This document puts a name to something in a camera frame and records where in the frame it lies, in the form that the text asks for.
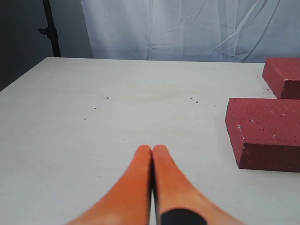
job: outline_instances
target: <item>gray wall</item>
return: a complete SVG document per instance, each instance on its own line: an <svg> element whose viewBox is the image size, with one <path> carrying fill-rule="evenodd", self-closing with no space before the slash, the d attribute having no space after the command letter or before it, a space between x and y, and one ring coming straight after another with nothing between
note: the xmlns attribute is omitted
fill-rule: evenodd
<svg viewBox="0 0 300 225"><path fill-rule="evenodd" d="M50 0L62 57L92 58L81 0ZM53 56L42 0L0 3L0 90Z"/></svg>

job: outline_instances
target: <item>wrinkled cloth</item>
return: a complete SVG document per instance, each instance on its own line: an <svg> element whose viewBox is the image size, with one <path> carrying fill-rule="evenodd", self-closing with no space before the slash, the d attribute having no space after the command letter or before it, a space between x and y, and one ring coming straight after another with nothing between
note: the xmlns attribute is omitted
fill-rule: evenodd
<svg viewBox="0 0 300 225"><path fill-rule="evenodd" d="M300 56L300 1L82 0L95 58L265 62Z"/></svg>

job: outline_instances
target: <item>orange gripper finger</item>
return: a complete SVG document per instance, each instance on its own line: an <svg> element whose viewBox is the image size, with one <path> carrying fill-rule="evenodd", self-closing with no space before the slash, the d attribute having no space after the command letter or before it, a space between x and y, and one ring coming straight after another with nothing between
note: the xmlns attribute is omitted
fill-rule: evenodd
<svg viewBox="0 0 300 225"><path fill-rule="evenodd" d="M183 175L167 148L153 149L158 225L243 225L201 194Z"/></svg>
<svg viewBox="0 0 300 225"><path fill-rule="evenodd" d="M127 170L112 189L68 225L149 224L151 165L151 148L140 146Z"/></svg>

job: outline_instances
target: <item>red block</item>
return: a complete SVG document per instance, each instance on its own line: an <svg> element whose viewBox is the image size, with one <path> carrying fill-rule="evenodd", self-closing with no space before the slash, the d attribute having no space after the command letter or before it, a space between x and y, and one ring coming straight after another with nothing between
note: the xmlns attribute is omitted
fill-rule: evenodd
<svg viewBox="0 0 300 225"><path fill-rule="evenodd" d="M262 76L277 98L300 99L300 58L268 58Z"/></svg>
<svg viewBox="0 0 300 225"><path fill-rule="evenodd" d="M300 101L231 98L225 122L239 168L300 172Z"/></svg>

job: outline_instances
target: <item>white backdrop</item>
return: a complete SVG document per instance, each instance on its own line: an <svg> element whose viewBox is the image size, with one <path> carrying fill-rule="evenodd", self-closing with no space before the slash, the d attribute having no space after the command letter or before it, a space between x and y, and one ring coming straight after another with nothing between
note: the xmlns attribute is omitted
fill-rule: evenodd
<svg viewBox="0 0 300 225"><path fill-rule="evenodd" d="M297 0L82 0L95 58L264 62L300 56Z"/></svg>

